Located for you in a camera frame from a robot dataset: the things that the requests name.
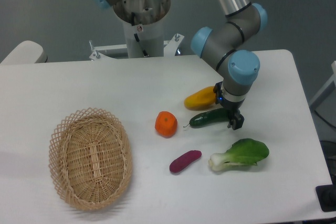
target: white table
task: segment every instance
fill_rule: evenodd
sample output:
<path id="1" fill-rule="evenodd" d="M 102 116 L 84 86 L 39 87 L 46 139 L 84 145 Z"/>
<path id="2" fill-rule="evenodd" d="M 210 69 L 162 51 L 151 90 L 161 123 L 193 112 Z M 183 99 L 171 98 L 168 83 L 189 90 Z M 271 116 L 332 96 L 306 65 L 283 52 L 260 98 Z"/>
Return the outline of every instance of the white table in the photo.
<path id="1" fill-rule="evenodd" d="M 197 111 L 183 100 L 222 78 L 197 56 L 0 66 L 1 223 L 266 223 L 331 218 L 315 192 L 331 184 L 293 57 L 256 52 L 259 77 L 241 112 L 243 128 L 183 128 Z M 134 172 L 118 204 L 81 212 L 63 202 L 48 169 L 54 128 L 88 107 L 115 114 L 131 142 Z M 172 112 L 175 136 L 157 135 L 160 111 Z M 264 142 L 270 155 L 251 168 L 211 172 L 208 158 L 241 138 Z M 202 158 L 179 175 L 172 160 Z"/>

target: green cucumber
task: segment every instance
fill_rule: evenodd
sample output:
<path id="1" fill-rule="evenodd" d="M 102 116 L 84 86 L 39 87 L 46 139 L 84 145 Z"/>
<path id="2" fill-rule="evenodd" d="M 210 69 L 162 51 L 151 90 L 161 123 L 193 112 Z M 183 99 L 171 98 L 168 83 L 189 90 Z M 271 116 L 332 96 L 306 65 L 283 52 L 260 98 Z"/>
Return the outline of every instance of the green cucumber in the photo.
<path id="1" fill-rule="evenodd" d="M 212 123 L 228 121 L 228 111 L 225 108 L 206 111 L 190 119 L 191 128 L 201 128 Z"/>

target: toy vegetable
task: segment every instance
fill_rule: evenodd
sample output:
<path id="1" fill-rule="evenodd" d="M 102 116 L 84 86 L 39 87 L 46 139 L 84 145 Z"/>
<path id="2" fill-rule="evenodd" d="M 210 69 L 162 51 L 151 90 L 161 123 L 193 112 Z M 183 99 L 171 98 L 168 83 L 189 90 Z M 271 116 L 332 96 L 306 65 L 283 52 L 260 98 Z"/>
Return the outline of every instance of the toy vegetable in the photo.
<path id="1" fill-rule="evenodd" d="M 164 137 L 172 137 L 177 130 L 176 117 L 168 111 L 161 111 L 156 118 L 155 129 Z"/>
<path id="2" fill-rule="evenodd" d="M 228 111 L 225 108 L 219 108 L 195 115 L 190 119 L 189 124 L 192 128 L 201 128 L 212 123 L 225 121 L 228 121 Z"/>
<path id="3" fill-rule="evenodd" d="M 225 168 L 244 165 L 257 165 L 269 155 L 267 146 L 251 138 L 244 138 L 232 145 L 225 153 L 214 153 L 208 163 L 212 170 L 219 171 Z"/>
<path id="4" fill-rule="evenodd" d="M 215 103 L 216 94 L 214 93 L 214 87 L 207 87 L 198 92 L 192 94 L 184 100 L 184 106 L 187 109 L 195 110 L 210 106 Z"/>

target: yellow pepper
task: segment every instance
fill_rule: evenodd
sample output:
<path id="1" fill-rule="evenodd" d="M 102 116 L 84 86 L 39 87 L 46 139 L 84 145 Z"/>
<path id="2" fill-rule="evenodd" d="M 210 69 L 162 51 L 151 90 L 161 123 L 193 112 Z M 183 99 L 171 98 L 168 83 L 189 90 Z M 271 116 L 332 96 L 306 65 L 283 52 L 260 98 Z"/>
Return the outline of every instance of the yellow pepper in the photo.
<path id="1" fill-rule="evenodd" d="M 199 90 L 184 100 L 184 106 L 190 110 L 203 109 L 215 103 L 216 94 L 214 87 Z"/>

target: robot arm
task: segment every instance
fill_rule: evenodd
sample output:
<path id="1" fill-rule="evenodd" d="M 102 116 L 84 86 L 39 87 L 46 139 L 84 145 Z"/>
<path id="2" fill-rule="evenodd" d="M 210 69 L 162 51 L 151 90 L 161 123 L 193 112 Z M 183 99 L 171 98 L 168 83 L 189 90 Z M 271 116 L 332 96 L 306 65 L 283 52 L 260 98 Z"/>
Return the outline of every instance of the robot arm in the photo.
<path id="1" fill-rule="evenodd" d="M 170 0 L 96 0 L 96 2 L 103 8 L 113 5 L 117 16 L 131 27 L 152 25 L 161 20 L 170 8 Z M 241 128 L 244 122 L 239 107 L 256 80 L 260 68 L 259 59 L 254 53 L 237 51 L 236 48 L 265 27 L 267 14 L 260 5 L 251 4 L 250 0 L 219 0 L 219 2 L 227 22 L 217 30 L 208 27 L 200 29 L 192 39 L 191 48 L 224 78 L 223 82 L 217 83 L 214 87 L 216 103 L 220 103 L 229 111 L 228 127 L 236 130 Z M 163 54 L 163 36 L 145 43 L 146 38 L 144 36 L 140 38 L 142 34 L 134 33 L 140 46 L 131 54 L 129 51 L 129 56 L 146 57 Z M 150 44 L 151 47 L 146 47 L 144 50 L 141 44 Z M 132 45 L 134 43 L 128 44 L 128 50 Z M 149 52 L 155 47 L 160 50 Z"/>
<path id="2" fill-rule="evenodd" d="M 237 51 L 252 35 L 267 23 L 266 11 L 249 0 L 219 0 L 227 22 L 218 30 L 200 29 L 191 47 L 224 79 L 215 85 L 216 103 L 229 111 L 229 125 L 233 130 L 242 127 L 244 117 L 239 107 L 258 76 L 260 62 L 253 53 Z"/>

